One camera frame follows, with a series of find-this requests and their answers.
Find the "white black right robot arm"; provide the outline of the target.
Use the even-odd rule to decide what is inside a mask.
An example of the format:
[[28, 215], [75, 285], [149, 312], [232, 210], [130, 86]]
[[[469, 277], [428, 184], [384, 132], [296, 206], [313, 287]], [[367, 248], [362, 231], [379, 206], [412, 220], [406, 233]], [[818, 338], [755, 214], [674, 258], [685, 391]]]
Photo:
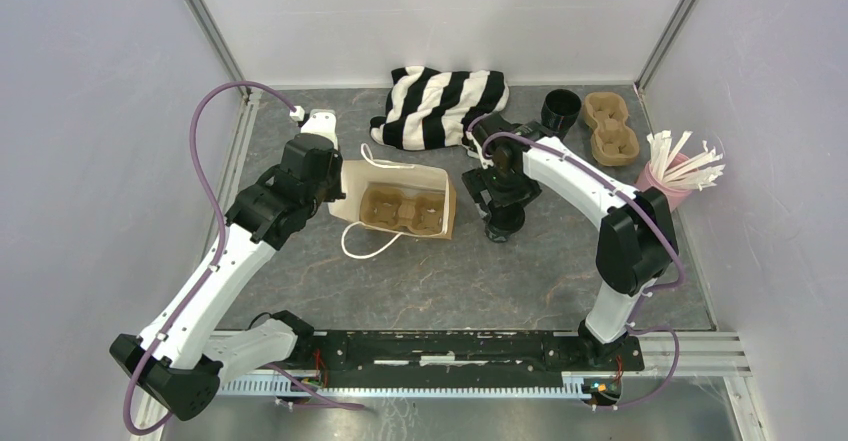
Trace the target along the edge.
[[685, 278], [667, 197], [657, 188], [622, 183], [569, 150], [538, 122], [514, 124], [481, 116], [464, 131], [479, 159], [462, 181], [487, 238], [504, 243], [525, 223], [525, 208], [548, 188], [575, 207], [598, 231], [595, 265], [601, 287], [579, 324], [569, 361], [602, 369], [625, 348], [642, 300], [662, 288], [674, 266]]

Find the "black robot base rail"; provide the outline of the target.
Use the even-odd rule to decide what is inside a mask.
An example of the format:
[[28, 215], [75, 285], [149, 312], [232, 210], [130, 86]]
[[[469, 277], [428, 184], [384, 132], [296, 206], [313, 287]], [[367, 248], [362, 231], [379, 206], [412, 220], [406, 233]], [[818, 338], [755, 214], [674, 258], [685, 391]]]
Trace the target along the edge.
[[639, 341], [611, 345], [576, 333], [497, 330], [319, 331], [289, 311], [267, 317], [298, 339], [279, 362], [283, 374], [261, 387], [284, 399], [305, 397], [293, 377], [340, 401], [354, 398], [537, 398], [589, 402], [626, 374], [644, 370]]

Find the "brown paper bag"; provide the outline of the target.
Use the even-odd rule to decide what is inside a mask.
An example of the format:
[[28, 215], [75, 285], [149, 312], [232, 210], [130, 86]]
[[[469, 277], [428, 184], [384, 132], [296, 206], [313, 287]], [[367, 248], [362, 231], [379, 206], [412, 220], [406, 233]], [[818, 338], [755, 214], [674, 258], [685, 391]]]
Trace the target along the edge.
[[[401, 237], [453, 238], [457, 189], [442, 168], [378, 159], [363, 143], [358, 159], [343, 162], [341, 187], [345, 198], [330, 203], [328, 209], [347, 223], [340, 246], [351, 259], [377, 256]], [[389, 233], [392, 238], [371, 253], [356, 254], [346, 244], [356, 227]]]

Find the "black paper coffee cup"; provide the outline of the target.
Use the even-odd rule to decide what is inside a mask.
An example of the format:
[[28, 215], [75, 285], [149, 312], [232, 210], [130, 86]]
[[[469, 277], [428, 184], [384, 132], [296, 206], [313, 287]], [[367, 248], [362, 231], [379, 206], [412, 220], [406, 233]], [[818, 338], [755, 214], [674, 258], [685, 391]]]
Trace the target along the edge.
[[524, 208], [519, 204], [495, 207], [484, 220], [486, 237], [495, 243], [505, 243], [525, 224]]

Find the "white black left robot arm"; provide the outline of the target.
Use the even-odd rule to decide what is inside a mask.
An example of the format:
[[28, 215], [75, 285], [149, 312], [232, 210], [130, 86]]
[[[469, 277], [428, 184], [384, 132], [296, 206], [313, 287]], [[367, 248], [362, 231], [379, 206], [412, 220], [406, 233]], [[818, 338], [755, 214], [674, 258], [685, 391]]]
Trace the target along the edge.
[[211, 336], [247, 282], [302, 230], [323, 203], [343, 198], [342, 156], [335, 135], [302, 132], [288, 141], [279, 164], [241, 191], [224, 229], [202, 264], [163, 312], [140, 334], [120, 334], [109, 353], [141, 388], [181, 421], [199, 415], [219, 388], [283, 361], [306, 366], [314, 342], [283, 315], [227, 341]]

